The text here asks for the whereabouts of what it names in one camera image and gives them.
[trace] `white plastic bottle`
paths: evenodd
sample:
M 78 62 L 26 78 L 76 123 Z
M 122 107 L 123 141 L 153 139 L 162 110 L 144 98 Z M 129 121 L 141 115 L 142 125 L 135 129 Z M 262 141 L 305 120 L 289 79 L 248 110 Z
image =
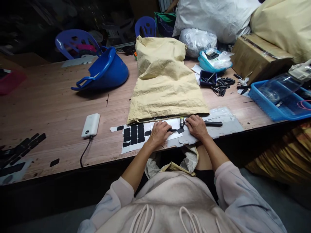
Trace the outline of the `white plastic bottle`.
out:
M 311 59 L 305 63 L 292 66 L 288 72 L 278 75 L 258 90 L 272 103 L 277 104 L 283 98 L 297 91 L 304 82 L 311 80 Z

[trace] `pink wire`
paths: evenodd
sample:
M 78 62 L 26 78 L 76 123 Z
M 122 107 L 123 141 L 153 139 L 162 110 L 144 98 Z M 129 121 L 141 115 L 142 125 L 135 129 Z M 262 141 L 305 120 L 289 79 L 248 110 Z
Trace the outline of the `pink wire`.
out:
M 299 108 L 302 108 L 302 109 L 304 109 L 304 110 L 309 110 L 309 111 L 311 111 L 311 108 L 306 108 L 302 103 L 303 102 L 311 102 L 311 100 L 302 100 L 302 101 L 299 101 L 298 103 L 297 103 L 297 105 L 298 105 L 298 107 Z

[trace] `person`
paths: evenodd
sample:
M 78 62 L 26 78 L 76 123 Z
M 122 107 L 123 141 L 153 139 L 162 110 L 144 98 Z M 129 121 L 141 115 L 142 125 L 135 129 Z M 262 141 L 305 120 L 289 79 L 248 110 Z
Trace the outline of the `person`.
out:
M 203 119 L 186 126 L 201 141 L 196 170 L 215 172 L 219 205 L 205 182 L 182 171 L 160 172 L 136 192 L 147 160 L 168 138 L 166 122 L 154 124 L 148 141 L 111 184 L 78 232 L 287 232 L 282 221 L 209 136 Z

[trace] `purple plastic chair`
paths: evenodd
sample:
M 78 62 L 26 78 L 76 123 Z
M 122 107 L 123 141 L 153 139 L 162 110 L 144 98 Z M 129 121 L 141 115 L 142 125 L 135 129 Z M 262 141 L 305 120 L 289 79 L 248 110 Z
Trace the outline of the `purple plastic chair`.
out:
M 62 31 L 55 38 L 56 47 L 69 60 L 74 59 L 74 57 L 71 56 L 70 53 L 66 50 L 65 45 L 71 47 L 74 51 L 79 53 L 79 50 L 74 46 L 78 44 L 91 44 L 96 50 L 99 49 L 99 45 L 92 37 L 92 35 L 80 29 L 70 29 Z
M 140 28 L 143 29 L 143 37 L 155 37 L 156 36 L 156 22 L 149 16 L 141 17 L 135 24 L 136 37 L 140 35 Z

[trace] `black cable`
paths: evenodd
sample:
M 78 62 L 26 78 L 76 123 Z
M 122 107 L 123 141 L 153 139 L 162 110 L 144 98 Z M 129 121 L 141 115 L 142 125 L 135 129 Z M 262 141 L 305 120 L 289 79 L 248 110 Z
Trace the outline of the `black cable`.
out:
M 90 145 L 90 143 L 91 143 L 91 141 L 92 141 L 92 138 L 93 138 L 93 135 L 90 136 L 90 140 L 88 141 L 88 144 L 87 144 L 87 146 L 86 146 L 86 148 L 85 148 L 83 154 L 81 155 L 81 158 L 80 158 L 80 165 L 81 165 L 82 168 L 83 168 L 83 165 L 82 165 L 82 157 L 83 157 L 84 153 L 86 152 L 88 146 Z

